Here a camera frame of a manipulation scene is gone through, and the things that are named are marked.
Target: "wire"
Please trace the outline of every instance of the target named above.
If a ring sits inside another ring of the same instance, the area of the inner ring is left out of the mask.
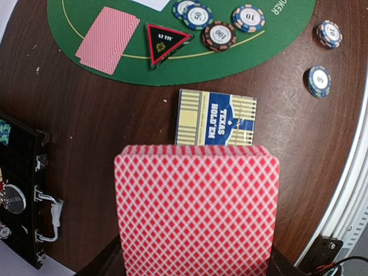
[[[348,260],[362,260],[366,263],[368,263],[368,258],[365,258],[365,257],[361,257],[361,256],[351,256],[351,257],[348,257],[346,259],[342,259],[336,263],[331,263],[331,264],[328,264],[326,266],[319,266],[315,269],[315,271],[313,272],[312,275],[324,275],[325,273],[329,272],[330,270],[340,266],[340,264],[344,263],[344,262],[347,262]]]
[[[342,276],[342,267],[339,264],[338,267],[335,267],[332,270],[329,270],[327,273],[325,273],[327,276]]]

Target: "red diamond pattern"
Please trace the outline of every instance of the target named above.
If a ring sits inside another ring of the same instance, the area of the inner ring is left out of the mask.
[[[127,276],[265,276],[279,161],[267,149],[127,146],[115,158]]]

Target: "yellow line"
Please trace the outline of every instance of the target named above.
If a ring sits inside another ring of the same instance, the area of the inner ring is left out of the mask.
[[[66,20],[68,21],[68,23],[69,23],[69,25],[70,25],[70,27],[73,29],[73,31],[78,35],[78,36],[80,36],[81,37],[81,39],[84,39],[85,37],[84,36],[82,36],[75,28],[74,28],[74,26],[73,26],[73,24],[70,22],[70,19],[69,19],[69,17],[68,17],[68,15],[67,15],[67,12],[66,12],[66,10],[65,10],[65,4],[64,4],[64,0],[62,0],[62,5],[63,5],[63,11],[64,11],[64,15],[65,15],[65,18],[66,18]],[[255,38],[257,38],[257,37],[259,37],[259,36],[261,36],[262,34],[264,34],[265,33],[265,30],[263,30],[263,31],[261,31],[261,32],[259,32],[259,33],[257,33],[257,34],[255,34],[255,35],[253,35],[252,37],[250,37],[250,38],[248,38],[248,39],[245,39],[245,40],[243,40],[243,41],[241,41],[241,42],[238,42],[238,43],[236,43],[236,44],[234,44],[233,46],[231,46],[231,48],[234,48],[234,47],[237,47],[237,46],[240,46],[240,45],[242,45],[242,44],[244,44],[244,43],[247,43],[247,42],[249,42],[249,41],[251,41],[251,40],[253,40],[253,39],[255,39]],[[171,56],[171,57],[169,57],[169,59],[171,59],[171,60],[174,60],[174,59],[189,59],[189,58],[197,58],[197,57],[199,57],[199,56],[206,56],[206,55],[211,55],[211,54],[213,54],[214,52],[212,52],[212,51],[208,51],[208,52],[204,52],[204,53],[194,53],[194,54],[192,54],[192,55],[186,55],[186,56]],[[126,57],[126,58],[131,58],[131,59],[150,59],[150,57],[148,57],[148,56],[133,56],[133,55],[127,55],[127,54],[123,54],[122,56],[124,56],[124,57]]]
[[[62,4],[63,4],[63,10],[64,10],[64,15],[65,15],[65,18],[67,19],[67,21],[68,21],[68,23],[69,23],[69,25],[70,25],[70,27],[74,30],[74,32],[78,35],[78,36],[80,36],[82,39],[84,39],[84,36],[82,36],[75,28],[74,28],[74,26],[73,26],[73,24],[70,22],[70,20],[69,20],[69,17],[67,16],[67,12],[65,11],[65,5],[64,5],[64,0],[62,0]]]

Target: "red playing card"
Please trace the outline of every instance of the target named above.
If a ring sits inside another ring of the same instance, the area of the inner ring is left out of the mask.
[[[263,147],[128,146],[115,158],[128,276],[265,276],[279,161]]]
[[[76,56],[80,63],[112,75],[140,20],[116,9],[104,7]]]

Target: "blue poker chip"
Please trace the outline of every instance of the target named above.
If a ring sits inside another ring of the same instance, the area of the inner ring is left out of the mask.
[[[204,30],[214,20],[212,10],[201,4],[189,6],[182,15],[184,23],[192,30]]]
[[[323,66],[313,66],[308,72],[308,88],[316,98],[325,98],[331,92],[331,74]]]
[[[319,41],[323,46],[325,46],[327,49],[336,49],[336,48],[338,47],[338,45],[333,45],[333,44],[330,44],[330,43],[326,42],[326,41],[321,37],[321,33],[320,33],[320,29],[319,29],[319,28],[317,28],[316,33],[317,33],[317,39],[318,39],[318,41]]]
[[[343,42],[343,34],[339,26],[330,20],[325,20],[319,26],[321,38],[329,44],[338,47]]]
[[[174,5],[172,6],[172,13],[173,15],[180,20],[183,20],[183,13],[185,12],[185,10],[193,5],[199,3],[198,0],[177,0]]]
[[[261,9],[252,5],[243,5],[233,12],[234,25],[247,33],[261,30],[266,23],[265,14]]]

